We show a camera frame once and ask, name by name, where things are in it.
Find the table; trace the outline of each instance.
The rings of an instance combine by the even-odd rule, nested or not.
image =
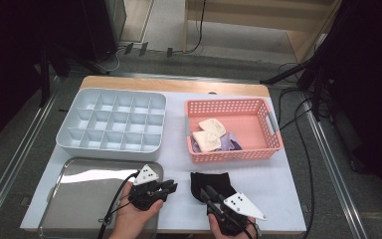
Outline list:
[[[183,108],[184,99],[252,96],[264,97],[271,104],[269,91],[265,86],[160,79],[86,77],[81,88],[91,87],[162,92],[167,98],[164,138],[157,162],[163,166],[164,179],[174,179],[178,183],[178,189],[169,195],[160,211],[159,233],[209,232],[206,207],[194,199],[190,193],[190,172],[192,171],[203,173],[229,172],[234,188],[237,191],[245,192],[267,215],[267,221],[258,221],[264,233],[289,234],[300,233],[305,230],[284,149],[267,160],[254,160],[245,163],[235,161],[220,164],[194,164],[185,150],[185,130],[178,130],[181,132],[177,133],[169,129],[173,127],[184,128],[184,115],[172,110]],[[47,196],[52,187],[55,186],[62,166],[71,157],[73,156],[61,147],[55,146],[21,224],[22,229],[37,230],[47,206]]]
[[[185,1],[183,51],[187,50],[187,21],[201,20],[203,2]],[[339,4],[340,0],[207,0],[203,22],[286,30],[301,63],[328,32]]]

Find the pink basket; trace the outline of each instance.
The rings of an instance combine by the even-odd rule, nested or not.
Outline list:
[[[263,98],[196,100],[185,102],[188,150],[194,162],[267,159],[284,144],[273,113]],[[243,150],[194,152],[191,132],[200,131],[198,122],[216,119],[233,132]]]

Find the white tabletop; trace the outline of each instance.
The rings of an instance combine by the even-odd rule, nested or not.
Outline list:
[[[156,161],[162,165],[164,180],[178,183],[168,196],[159,214],[158,230],[162,232],[209,231],[206,205],[191,194],[190,172],[228,172],[232,186],[263,211],[267,221],[258,220],[265,233],[297,233],[305,231],[305,223],[284,149],[269,159],[195,164],[187,149],[184,103],[195,99],[232,99],[240,96],[162,93],[167,98],[165,127],[161,153]],[[270,98],[266,98],[273,108]],[[37,230],[47,207],[47,197],[55,186],[63,165],[74,155],[58,145],[46,166],[21,228]]]

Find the gray carpet floor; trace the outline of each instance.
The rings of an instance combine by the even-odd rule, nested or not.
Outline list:
[[[147,52],[146,55],[138,57],[137,50],[133,50],[129,55],[119,52],[118,57],[119,67],[110,73],[112,76],[123,76],[126,73],[156,74],[200,77],[194,81],[256,85],[259,83],[258,80],[275,76],[281,68],[276,64],[199,56],[177,55],[166,58],[165,53],[159,52]],[[107,69],[115,68],[117,61],[113,56],[100,64]],[[28,207],[20,202],[25,197],[33,196],[54,149],[57,132],[66,115],[59,109],[67,110],[70,107],[83,78],[93,74],[75,63],[70,63],[70,66],[71,73],[67,78],[62,78],[62,85],[57,92],[53,107],[0,209],[0,238],[39,238],[37,233],[26,232],[19,228]],[[295,80],[291,78],[276,86],[269,86],[277,117],[279,116],[279,95],[284,87],[294,86]],[[0,176],[31,123],[39,101],[40,92],[37,92],[1,132]],[[292,92],[283,97],[281,126],[293,120],[294,111],[301,101],[299,92]],[[315,207],[312,227],[307,238],[353,238],[307,117],[301,117],[297,122],[307,146],[313,172]],[[382,180],[372,174],[359,174],[352,171],[348,153],[336,129],[329,123],[328,118],[321,119],[321,124],[345,183],[361,214],[369,238],[382,238]],[[294,123],[282,129],[281,133],[305,222],[308,224],[312,208],[310,208],[311,192],[307,158]],[[157,237],[182,238],[180,235],[158,235]],[[301,235],[265,235],[264,238],[293,239],[301,238]]]

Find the purple cloth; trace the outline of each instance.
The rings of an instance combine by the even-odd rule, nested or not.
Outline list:
[[[226,132],[225,135],[221,136],[220,142],[221,147],[215,151],[242,150],[238,140],[235,138],[235,135],[232,132]],[[201,152],[200,147],[198,146],[198,143],[193,136],[191,136],[191,143],[194,152]]]

